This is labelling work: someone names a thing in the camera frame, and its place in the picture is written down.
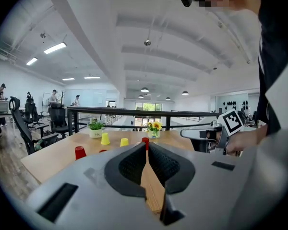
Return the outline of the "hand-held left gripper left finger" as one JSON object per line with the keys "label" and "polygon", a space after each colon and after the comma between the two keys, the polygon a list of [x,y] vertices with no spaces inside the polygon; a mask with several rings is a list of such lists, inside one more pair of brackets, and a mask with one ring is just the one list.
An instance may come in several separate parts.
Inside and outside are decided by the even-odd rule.
{"label": "hand-held left gripper left finger", "polygon": [[54,230],[161,230],[149,209],[141,176],[145,144],[115,148],[73,162],[27,199]]}

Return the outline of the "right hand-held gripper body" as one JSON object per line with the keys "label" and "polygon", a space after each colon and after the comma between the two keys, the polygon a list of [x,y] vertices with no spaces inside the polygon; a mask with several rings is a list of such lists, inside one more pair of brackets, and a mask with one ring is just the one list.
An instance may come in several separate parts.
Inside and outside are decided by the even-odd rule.
{"label": "right hand-held gripper body", "polygon": [[235,109],[221,114],[217,120],[212,122],[210,130],[196,130],[193,139],[210,142],[214,144],[213,152],[216,154],[227,154],[227,146],[230,137],[243,129],[243,123]]}

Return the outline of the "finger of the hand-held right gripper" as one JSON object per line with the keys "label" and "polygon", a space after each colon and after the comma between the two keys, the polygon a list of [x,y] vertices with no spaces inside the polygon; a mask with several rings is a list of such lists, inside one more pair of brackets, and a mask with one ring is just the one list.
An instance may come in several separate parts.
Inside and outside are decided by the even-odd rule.
{"label": "finger of the hand-held right gripper", "polygon": [[180,135],[190,139],[216,139],[216,130],[211,129],[184,129]]}

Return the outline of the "person's right hand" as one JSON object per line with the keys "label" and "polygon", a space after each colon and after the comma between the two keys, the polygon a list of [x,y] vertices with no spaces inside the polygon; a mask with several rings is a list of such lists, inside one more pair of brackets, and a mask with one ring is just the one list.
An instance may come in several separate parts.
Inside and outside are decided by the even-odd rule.
{"label": "person's right hand", "polygon": [[230,137],[229,142],[226,146],[227,154],[236,154],[236,152],[240,152],[244,150],[242,140],[242,134],[237,133]]}

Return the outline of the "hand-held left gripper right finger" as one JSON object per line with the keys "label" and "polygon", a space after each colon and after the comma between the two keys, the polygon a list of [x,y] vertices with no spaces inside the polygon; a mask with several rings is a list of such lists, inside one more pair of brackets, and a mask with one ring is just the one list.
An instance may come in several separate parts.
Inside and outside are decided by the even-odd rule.
{"label": "hand-held left gripper right finger", "polygon": [[233,229],[253,153],[237,158],[151,142],[148,161],[165,189],[160,229]]}

